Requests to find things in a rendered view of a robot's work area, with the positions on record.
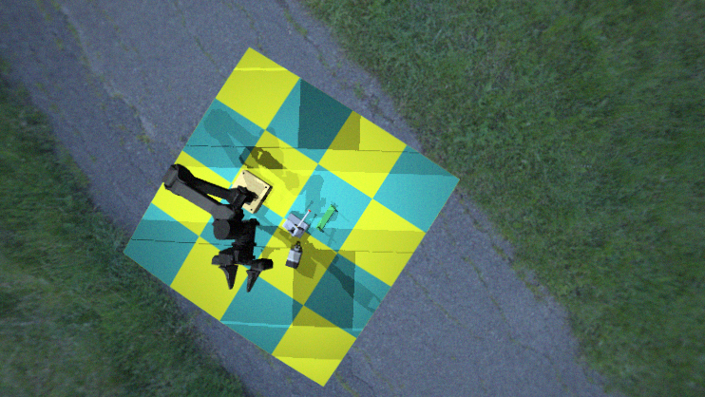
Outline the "green flat plate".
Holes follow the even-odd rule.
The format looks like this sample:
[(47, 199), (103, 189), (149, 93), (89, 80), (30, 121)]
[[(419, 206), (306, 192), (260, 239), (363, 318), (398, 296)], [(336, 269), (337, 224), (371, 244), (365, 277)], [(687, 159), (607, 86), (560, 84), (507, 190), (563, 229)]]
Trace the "green flat plate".
[(318, 222), (318, 224), (315, 227), (318, 231), (321, 231), (323, 229), (323, 227), (325, 226), (325, 224), (327, 223), (327, 221), (329, 220), (329, 218), (331, 217), (331, 215), (333, 214), (335, 209), (336, 208), (332, 205), (329, 207), (327, 212), (324, 214), (322, 219)]

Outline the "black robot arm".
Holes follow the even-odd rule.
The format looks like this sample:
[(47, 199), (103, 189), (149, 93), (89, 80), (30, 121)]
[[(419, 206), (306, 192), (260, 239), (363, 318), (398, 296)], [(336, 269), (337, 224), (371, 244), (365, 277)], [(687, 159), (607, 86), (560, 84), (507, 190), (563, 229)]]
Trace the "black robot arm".
[[(164, 174), (162, 182), (164, 189), (189, 200), (212, 215), (213, 234), (216, 239), (255, 239), (256, 226), (260, 225), (257, 219), (242, 220), (244, 214), (241, 208), (244, 203), (251, 205), (255, 194), (247, 187), (238, 185), (237, 188), (228, 189), (213, 182), (201, 180), (180, 164), (171, 165)], [(226, 199), (229, 204), (222, 204), (207, 194)], [(233, 265), (237, 261), (247, 261), (247, 258), (246, 244), (241, 248), (233, 246), (219, 251), (220, 264)]]

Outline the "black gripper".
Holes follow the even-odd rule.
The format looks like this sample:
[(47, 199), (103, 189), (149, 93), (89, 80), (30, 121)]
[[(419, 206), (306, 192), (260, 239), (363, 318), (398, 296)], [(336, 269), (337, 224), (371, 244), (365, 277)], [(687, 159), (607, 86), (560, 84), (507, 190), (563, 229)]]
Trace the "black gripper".
[[(211, 265), (216, 265), (219, 266), (219, 269), (221, 269), (226, 276), (227, 280), (227, 285), (228, 289), (232, 290), (235, 284), (236, 280), (236, 274), (238, 270), (238, 265), (248, 265), (251, 266), (249, 270), (246, 270), (248, 274), (248, 280), (247, 280), (247, 288), (246, 292), (250, 292), (251, 289), (253, 289), (255, 285), (255, 281), (257, 280), (257, 277), (260, 275), (261, 272), (273, 269), (273, 261), (272, 259), (268, 258), (261, 258), (261, 259), (256, 259), (256, 256), (253, 255), (254, 253), (254, 246), (257, 246), (257, 242), (255, 242), (254, 239), (235, 239), (235, 242), (232, 242), (231, 246), (235, 247), (244, 247), (246, 244), (247, 251), (248, 251), (248, 258), (247, 261), (237, 261), (233, 265), (226, 265), (223, 263), (219, 263), (219, 255), (215, 255), (212, 258), (212, 263)], [(254, 260), (253, 260), (254, 259)]]

